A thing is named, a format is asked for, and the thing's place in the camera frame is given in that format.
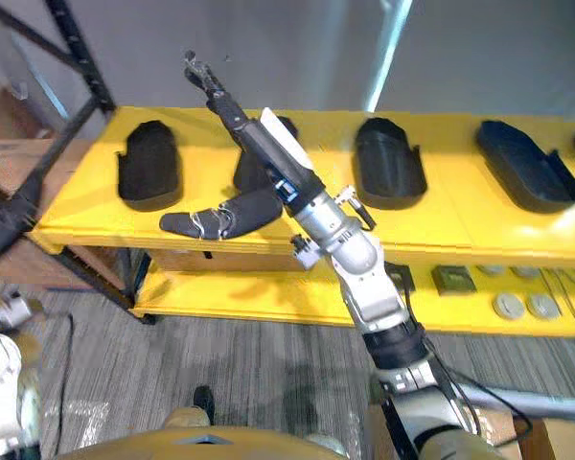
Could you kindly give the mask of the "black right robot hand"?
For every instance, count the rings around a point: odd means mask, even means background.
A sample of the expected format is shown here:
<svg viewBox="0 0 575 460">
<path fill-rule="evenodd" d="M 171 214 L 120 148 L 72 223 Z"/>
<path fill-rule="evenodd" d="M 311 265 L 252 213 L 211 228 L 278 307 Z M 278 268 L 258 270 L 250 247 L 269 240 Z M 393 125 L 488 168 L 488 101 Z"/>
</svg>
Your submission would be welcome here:
<svg viewBox="0 0 575 460">
<path fill-rule="evenodd" d="M 272 110 L 265 108 L 258 119 L 248 117 L 195 51 L 185 53 L 184 64 L 186 79 L 205 93 L 209 109 L 241 150 L 257 160 L 269 184 L 216 208 L 168 213 L 159 220 L 161 230 L 197 240 L 231 240 L 268 225 L 284 210 L 296 215 L 325 191 L 306 152 Z"/>
</svg>

